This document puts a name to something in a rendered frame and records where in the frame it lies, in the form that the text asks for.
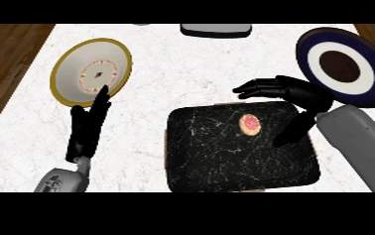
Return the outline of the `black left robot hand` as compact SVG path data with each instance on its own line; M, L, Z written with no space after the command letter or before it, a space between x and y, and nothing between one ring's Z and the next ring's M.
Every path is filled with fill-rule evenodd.
M96 95L93 106L86 110L81 105L71 109L72 133L68 144L66 161L75 163L80 157L94 156L100 127L111 106L108 86L105 85Z

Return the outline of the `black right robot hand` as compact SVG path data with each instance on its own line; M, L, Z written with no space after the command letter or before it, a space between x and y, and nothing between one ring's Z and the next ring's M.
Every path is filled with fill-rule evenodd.
M314 116L329 110L332 95L313 83L294 77L255 78L233 89L239 99L251 97L281 98L304 109L291 119L273 140L276 148L297 143L314 125Z

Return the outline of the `navy and white round plate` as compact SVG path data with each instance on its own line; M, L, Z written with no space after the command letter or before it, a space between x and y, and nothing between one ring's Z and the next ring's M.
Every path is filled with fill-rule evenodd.
M312 29L297 40L295 60L338 102L375 108L375 45L365 38L337 28Z

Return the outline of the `pink frosted cupcake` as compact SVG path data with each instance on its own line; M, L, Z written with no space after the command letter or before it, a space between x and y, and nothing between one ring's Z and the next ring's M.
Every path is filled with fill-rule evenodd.
M245 114L239 120L239 127L245 135L255 136L261 131L261 122L257 116Z

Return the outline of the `white plate with gold rim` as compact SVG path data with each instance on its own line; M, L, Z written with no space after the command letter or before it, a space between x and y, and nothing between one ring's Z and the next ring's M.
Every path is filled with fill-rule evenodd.
M125 45L109 38L90 39L61 56L50 74L50 91L58 101L74 107L92 107L94 97L108 86L114 96L131 72L131 54Z

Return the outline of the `black marbled tray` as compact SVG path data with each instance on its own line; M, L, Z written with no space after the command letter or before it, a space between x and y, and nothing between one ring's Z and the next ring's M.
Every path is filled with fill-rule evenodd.
M261 131L239 120L257 116ZM310 185L320 171L309 138L279 148L273 139L297 115L285 101L185 107L167 119L165 172L174 192L229 192Z

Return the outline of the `grey and black appliance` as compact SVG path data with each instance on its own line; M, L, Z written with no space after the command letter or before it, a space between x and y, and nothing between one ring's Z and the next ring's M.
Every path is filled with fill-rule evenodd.
M252 31L251 24L182 24L180 32L186 36L213 39L245 38Z

